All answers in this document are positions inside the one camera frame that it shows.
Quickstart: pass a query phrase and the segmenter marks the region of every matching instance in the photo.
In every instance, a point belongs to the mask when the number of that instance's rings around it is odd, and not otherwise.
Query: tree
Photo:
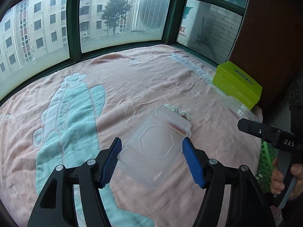
[[[103,10],[102,20],[105,20],[105,25],[116,33],[116,27],[119,26],[119,20],[122,15],[131,10],[131,5],[125,0],[109,0]]]

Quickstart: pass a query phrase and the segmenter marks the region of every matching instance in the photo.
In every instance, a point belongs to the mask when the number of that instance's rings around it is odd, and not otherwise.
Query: green plastic basket
[[[277,157],[278,149],[272,147],[270,143],[261,142],[261,153],[259,159],[259,165],[256,173],[256,180],[263,193],[270,192],[270,183],[272,176],[272,162]]]

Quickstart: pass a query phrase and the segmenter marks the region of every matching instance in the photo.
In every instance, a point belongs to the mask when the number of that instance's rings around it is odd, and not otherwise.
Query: silver bolt
[[[248,171],[248,166],[242,165],[242,166],[241,166],[241,170],[242,170],[242,171],[245,171],[245,172]]]
[[[212,165],[216,165],[218,163],[218,161],[216,159],[210,159],[209,163]]]
[[[58,165],[58,166],[56,166],[56,171],[61,171],[63,169],[63,165]]]
[[[87,164],[92,166],[94,163],[96,163],[96,161],[94,159],[90,159],[87,161]]]

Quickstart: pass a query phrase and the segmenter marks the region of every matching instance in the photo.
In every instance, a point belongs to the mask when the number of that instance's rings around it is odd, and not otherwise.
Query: white brick wall
[[[211,5],[203,16],[206,22],[204,35],[214,49],[215,61],[224,63],[234,44],[242,16],[216,5]]]

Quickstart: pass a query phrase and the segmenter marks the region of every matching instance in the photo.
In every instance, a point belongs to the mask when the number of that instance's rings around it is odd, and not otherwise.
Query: clear plastic bowl
[[[223,105],[237,118],[260,122],[242,102],[233,96],[222,97]]]
[[[146,188],[157,188],[181,155],[190,128],[189,121],[160,106],[122,148],[117,167]]]

